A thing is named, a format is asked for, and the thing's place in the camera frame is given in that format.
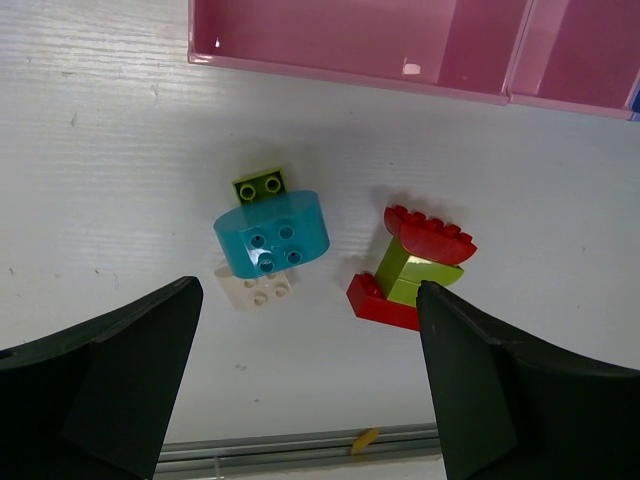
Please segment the white lego brick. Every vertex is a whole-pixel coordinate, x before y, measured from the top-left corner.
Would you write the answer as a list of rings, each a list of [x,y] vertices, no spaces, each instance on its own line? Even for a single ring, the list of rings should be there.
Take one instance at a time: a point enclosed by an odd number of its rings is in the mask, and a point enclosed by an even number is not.
[[[292,293],[289,279],[283,272],[241,279],[232,274],[228,264],[221,263],[214,270],[214,275],[237,311],[259,309],[282,300]]]

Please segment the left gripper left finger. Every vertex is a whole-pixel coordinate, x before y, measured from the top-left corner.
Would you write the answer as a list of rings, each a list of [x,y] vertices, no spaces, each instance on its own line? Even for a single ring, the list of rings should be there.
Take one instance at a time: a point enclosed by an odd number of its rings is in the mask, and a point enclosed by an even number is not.
[[[2,350],[2,478],[152,478],[202,303],[185,276]]]

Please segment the red green lego assembly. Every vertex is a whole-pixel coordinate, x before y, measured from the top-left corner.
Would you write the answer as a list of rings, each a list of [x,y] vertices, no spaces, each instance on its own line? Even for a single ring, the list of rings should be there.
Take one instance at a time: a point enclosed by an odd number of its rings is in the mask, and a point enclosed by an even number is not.
[[[477,246],[458,225],[403,205],[386,207],[383,220],[391,241],[381,263],[375,273],[356,274],[346,296],[360,319],[417,331],[420,283],[457,282]]]

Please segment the aluminium rail front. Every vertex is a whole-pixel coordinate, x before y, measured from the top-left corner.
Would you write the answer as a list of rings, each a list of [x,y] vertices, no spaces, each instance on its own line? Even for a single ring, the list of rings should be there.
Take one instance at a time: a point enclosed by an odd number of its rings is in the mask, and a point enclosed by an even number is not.
[[[377,440],[362,454],[352,456],[353,440],[370,428],[380,429]],[[236,474],[437,456],[440,453],[440,438],[433,424],[173,443],[163,446],[155,477],[222,478]]]

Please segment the small pink bin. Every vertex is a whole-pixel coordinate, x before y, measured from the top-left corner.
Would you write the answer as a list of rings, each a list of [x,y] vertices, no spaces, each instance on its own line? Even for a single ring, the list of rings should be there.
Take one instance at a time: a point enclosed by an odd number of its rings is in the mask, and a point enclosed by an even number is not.
[[[534,1],[507,91],[514,104],[629,120],[639,84],[637,1]]]

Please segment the teal rounded lego block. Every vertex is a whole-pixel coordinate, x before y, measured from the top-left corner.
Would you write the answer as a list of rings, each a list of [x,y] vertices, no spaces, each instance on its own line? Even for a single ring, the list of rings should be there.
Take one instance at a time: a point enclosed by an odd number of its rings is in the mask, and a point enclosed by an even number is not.
[[[216,219],[213,229],[232,274],[240,279],[309,263],[330,246],[319,195],[310,190],[237,207]]]

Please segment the lime green lego brick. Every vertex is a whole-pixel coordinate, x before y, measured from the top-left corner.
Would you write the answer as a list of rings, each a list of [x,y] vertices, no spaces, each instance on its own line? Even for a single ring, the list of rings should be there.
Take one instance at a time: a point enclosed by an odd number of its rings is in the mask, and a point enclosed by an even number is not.
[[[269,169],[236,179],[232,182],[241,205],[261,202],[287,192],[281,168]]]

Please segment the yellow tape scrap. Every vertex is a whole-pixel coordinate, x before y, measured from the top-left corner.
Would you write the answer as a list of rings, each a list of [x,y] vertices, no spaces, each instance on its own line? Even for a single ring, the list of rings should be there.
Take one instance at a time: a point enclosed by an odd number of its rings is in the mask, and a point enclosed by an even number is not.
[[[370,428],[359,434],[352,442],[350,454],[357,456],[362,454],[372,443],[374,443],[380,434],[379,428]]]

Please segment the dark blue bin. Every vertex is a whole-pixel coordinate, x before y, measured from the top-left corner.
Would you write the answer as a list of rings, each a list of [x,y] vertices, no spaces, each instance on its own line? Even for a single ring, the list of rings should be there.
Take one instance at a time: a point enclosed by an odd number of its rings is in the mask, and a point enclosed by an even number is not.
[[[629,102],[630,121],[638,122],[640,120],[640,83],[638,83],[633,91]]]

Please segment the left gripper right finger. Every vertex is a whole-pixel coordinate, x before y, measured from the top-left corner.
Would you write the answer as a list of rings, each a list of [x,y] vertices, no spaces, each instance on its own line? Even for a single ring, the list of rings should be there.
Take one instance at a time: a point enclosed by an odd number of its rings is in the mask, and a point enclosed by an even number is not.
[[[420,336],[450,479],[635,479],[639,373],[555,346],[431,281]]]

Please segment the large pink bin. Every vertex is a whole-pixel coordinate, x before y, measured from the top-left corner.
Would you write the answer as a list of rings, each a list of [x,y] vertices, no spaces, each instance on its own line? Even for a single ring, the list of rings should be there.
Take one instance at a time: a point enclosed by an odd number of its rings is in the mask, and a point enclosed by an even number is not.
[[[192,64],[504,105],[529,1],[192,1]]]

